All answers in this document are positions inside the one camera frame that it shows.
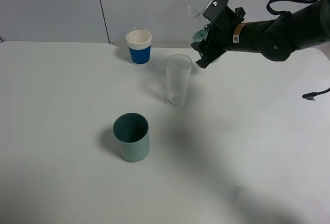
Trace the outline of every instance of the teal cup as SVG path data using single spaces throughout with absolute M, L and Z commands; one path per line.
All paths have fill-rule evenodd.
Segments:
M 119 150 L 125 161 L 138 162 L 149 153 L 149 125 L 138 113 L 126 113 L 113 124 L 114 137 L 119 141 Z

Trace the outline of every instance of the table surface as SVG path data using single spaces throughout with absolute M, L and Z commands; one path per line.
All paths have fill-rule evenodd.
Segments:
M 165 60 L 146 65 L 102 43 L 0 45 L 1 223 L 317 223 L 330 221 L 330 63 L 317 49 L 276 63 L 226 53 L 192 69 L 187 103 L 164 101 Z M 150 124 L 141 162 L 111 126 Z

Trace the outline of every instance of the warning label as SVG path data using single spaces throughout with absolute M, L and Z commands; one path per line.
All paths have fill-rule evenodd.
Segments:
M 242 28 L 245 26 L 246 23 L 241 23 L 239 24 L 235 31 L 234 31 L 234 35 L 233 35 L 233 43 L 239 43 L 239 35 L 242 31 Z

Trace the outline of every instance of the clear drinking glass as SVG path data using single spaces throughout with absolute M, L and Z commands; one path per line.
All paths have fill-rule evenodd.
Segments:
M 186 101 L 192 62 L 185 55 L 172 55 L 166 61 L 166 101 L 181 106 Z

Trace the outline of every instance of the blue and white paper cup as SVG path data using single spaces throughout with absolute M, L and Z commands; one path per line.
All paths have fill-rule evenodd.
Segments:
M 133 63 L 147 63 L 150 59 L 151 34 L 146 30 L 134 30 L 126 35 L 126 40 Z

